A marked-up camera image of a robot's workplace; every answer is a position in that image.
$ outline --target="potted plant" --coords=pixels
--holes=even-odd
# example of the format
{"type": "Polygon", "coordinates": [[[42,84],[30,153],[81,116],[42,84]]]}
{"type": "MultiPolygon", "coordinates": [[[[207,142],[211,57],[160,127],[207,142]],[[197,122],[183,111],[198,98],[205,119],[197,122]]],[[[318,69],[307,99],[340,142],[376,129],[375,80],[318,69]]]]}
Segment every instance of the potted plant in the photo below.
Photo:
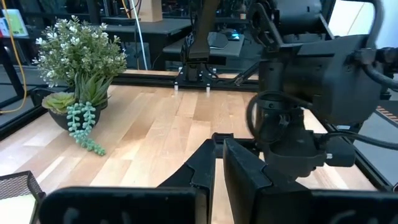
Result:
{"type": "MultiPolygon", "coordinates": [[[[121,52],[120,39],[114,36],[110,40],[105,29],[106,24],[91,26],[76,16],[69,21],[59,19],[53,27],[47,27],[44,38],[36,40],[39,54],[33,60],[40,77],[49,87],[63,83],[72,91],[77,88],[77,76],[85,80],[95,77],[94,82],[108,89],[113,77],[126,70],[127,55],[121,52]]],[[[104,98],[101,109],[108,105],[107,94],[104,98]]]]}
{"type": "Polygon", "coordinates": [[[105,150],[88,135],[100,119],[100,105],[107,100],[104,96],[110,82],[110,78],[76,75],[74,93],[51,93],[42,101],[42,106],[60,127],[70,132],[76,143],[101,156],[105,150]]]}

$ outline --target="black desk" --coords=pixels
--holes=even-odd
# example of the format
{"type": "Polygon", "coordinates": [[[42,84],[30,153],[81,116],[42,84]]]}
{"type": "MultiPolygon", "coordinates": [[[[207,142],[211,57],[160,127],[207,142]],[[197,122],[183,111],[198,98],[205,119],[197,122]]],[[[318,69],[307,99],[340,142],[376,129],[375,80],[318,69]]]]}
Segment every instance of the black desk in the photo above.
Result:
{"type": "MultiPolygon", "coordinates": [[[[153,70],[165,70],[163,48],[185,37],[191,31],[189,19],[163,19],[159,22],[140,22],[142,39],[149,44],[150,63],[153,70]]],[[[122,42],[135,42],[135,26],[108,25],[109,37],[120,37],[122,42]]],[[[141,41],[137,31],[137,41],[141,41]]]]}
{"type": "MultiPolygon", "coordinates": [[[[209,63],[213,65],[225,65],[226,57],[239,57],[244,42],[244,35],[239,35],[239,41],[229,41],[224,49],[210,49],[209,63]]],[[[180,61],[181,47],[184,39],[165,47],[163,53],[167,60],[180,61]]]]}

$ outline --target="mesh pen holder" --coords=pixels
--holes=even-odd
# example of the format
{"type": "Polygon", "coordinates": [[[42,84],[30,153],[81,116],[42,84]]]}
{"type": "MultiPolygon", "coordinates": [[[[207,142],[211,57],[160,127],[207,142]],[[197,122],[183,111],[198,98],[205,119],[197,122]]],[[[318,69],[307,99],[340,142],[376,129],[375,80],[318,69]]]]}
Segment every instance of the mesh pen holder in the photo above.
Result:
{"type": "Polygon", "coordinates": [[[35,199],[30,223],[36,224],[38,221],[39,207],[45,197],[45,193],[40,188],[31,171],[0,177],[0,203],[5,200],[10,201],[14,198],[21,198],[28,195],[33,196],[35,199]]]}

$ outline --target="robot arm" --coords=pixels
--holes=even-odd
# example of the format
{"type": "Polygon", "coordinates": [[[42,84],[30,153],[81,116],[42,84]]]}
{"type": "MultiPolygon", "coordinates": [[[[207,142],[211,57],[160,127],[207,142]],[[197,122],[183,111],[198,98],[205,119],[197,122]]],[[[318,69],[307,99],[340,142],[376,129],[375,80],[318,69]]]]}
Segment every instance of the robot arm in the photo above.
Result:
{"type": "Polygon", "coordinates": [[[200,78],[201,65],[207,63],[210,56],[210,46],[207,38],[212,30],[216,11],[220,0],[203,0],[198,10],[192,32],[185,38],[181,49],[183,73],[186,80],[195,82],[200,78]]]}

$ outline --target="wooden table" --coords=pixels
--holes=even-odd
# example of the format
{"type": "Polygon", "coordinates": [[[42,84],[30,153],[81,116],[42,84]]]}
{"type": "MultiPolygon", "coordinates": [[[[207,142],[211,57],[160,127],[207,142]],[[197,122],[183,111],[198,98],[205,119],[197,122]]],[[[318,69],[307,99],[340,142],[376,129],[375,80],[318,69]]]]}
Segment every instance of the wooden table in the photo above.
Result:
{"type": "MultiPolygon", "coordinates": [[[[66,186],[155,187],[213,132],[250,138],[244,114],[253,93],[111,86],[109,106],[91,136],[107,150],[80,148],[47,113],[0,142],[0,175],[31,170],[47,193],[66,186]]],[[[305,125],[324,133],[311,112],[305,125]]],[[[318,168],[309,188],[374,190],[357,167],[318,168]]],[[[222,161],[216,163],[213,223],[232,223],[222,161]]]]}

